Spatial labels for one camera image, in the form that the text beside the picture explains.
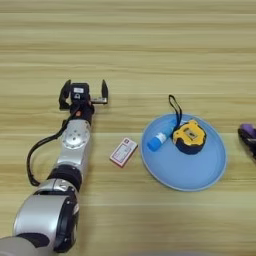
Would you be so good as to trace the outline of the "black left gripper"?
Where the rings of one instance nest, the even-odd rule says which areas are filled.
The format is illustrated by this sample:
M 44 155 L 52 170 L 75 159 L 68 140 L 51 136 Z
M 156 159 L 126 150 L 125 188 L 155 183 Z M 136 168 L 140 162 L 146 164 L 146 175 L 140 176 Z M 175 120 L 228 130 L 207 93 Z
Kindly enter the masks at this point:
M 89 124 L 92 123 L 92 116 L 95 112 L 94 106 L 96 104 L 106 105 L 108 103 L 108 87 L 106 81 L 102 80 L 101 94 L 102 97 L 92 98 L 89 100 L 73 100 L 70 104 L 66 102 L 70 94 L 71 81 L 65 82 L 59 95 L 59 108 L 61 110 L 68 110 L 70 112 L 69 121 L 71 120 L 85 120 Z

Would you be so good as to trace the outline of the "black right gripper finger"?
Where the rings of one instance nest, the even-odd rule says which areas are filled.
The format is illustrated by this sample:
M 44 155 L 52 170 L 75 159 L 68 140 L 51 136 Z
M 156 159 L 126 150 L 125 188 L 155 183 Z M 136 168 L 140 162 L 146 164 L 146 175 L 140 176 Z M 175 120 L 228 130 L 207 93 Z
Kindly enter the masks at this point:
M 246 130 L 241 128 L 238 129 L 238 135 L 251 152 L 256 152 L 256 138 L 253 138 Z

